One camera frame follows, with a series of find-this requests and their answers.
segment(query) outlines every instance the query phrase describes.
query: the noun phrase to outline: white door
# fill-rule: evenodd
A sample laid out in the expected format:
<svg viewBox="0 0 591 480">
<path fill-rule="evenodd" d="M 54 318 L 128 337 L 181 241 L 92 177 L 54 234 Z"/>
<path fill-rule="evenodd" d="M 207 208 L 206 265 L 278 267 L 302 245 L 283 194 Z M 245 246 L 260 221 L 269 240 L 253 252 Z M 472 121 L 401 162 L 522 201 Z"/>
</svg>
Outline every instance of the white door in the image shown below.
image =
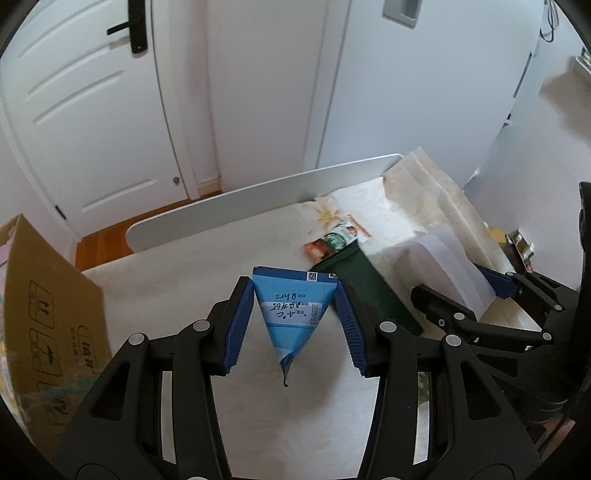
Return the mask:
<svg viewBox="0 0 591 480">
<path fill-rule="evenodd" d="M 319 166 L 420 145 L 464 185 L 511 111 L 544 2 L 423 0 L 415 29 L 383 8 L 352 1 Z"/>
<path fill-rule="evenodd" d="M 127 0 L 41 0 L 0 59 L 20 153 L 81 236 L 187 198 L 148 49 L 132 54 Z"/>
</svg>

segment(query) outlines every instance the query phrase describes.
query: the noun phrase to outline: cardboard box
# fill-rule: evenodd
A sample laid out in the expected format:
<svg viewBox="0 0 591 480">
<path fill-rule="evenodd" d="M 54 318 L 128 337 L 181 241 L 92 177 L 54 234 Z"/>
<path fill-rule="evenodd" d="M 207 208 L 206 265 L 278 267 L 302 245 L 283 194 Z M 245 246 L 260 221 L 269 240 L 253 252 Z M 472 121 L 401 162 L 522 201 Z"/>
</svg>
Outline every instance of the cardboard box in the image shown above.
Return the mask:
<svg viewBox="0 0 591 480">
<path fill-rule="evenodd" d="M 22 215 L 0 228 L 0 394 L 47 458 L 111 359 L 101 289 Z"/>
</svg>

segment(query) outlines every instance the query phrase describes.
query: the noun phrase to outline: green package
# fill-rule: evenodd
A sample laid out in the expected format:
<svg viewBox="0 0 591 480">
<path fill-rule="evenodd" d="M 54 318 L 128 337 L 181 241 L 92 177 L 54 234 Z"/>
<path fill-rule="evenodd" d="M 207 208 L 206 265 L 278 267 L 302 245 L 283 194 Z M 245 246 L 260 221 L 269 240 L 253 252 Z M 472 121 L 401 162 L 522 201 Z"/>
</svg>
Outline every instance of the green package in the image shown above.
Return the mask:
<svg viewBox="0 0 591 480">
<path fill-rule="evenodd" d="M 357 241 L 317 263 L 310 271 L 333 273 L 339 278 L 348 278 L 359 299 L 373 305 L 382 319 L 394 320 L 413 335 L 422 334 L 423 328 L 370 263 Z"/>
</svg>

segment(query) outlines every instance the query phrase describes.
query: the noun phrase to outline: blue triangular package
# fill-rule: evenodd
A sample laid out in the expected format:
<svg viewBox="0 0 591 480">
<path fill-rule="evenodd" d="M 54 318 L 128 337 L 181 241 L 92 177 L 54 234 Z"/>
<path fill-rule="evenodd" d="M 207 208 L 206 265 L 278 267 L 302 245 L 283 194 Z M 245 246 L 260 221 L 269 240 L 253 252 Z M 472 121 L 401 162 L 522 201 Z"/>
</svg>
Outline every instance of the blue triangular package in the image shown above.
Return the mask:
<svg viewBox="0 0 591 480">
<path fill-rule="evenodd" d="M 255 267 L 252 281 L 287 386 L 291 363 L 333 300 L 339 280 L 332 274 Z"/>
</svg>

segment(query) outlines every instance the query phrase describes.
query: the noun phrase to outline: black door handle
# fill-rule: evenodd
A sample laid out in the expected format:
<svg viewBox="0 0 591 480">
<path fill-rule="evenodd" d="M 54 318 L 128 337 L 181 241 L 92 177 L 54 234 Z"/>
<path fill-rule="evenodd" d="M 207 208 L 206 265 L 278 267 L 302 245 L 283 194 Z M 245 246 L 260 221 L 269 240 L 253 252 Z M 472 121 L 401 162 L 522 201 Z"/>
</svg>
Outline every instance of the black door handle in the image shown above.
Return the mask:
<svg viewBox="0 0 591 480">
<path fill-rule="evenodd" d="M 148 49 L 145 0 L 128 0 L 127 10 L 129 20 L 107 29 L 107 35 L 129 28 L 131 53 L 142 53 Z"/>
</svg>

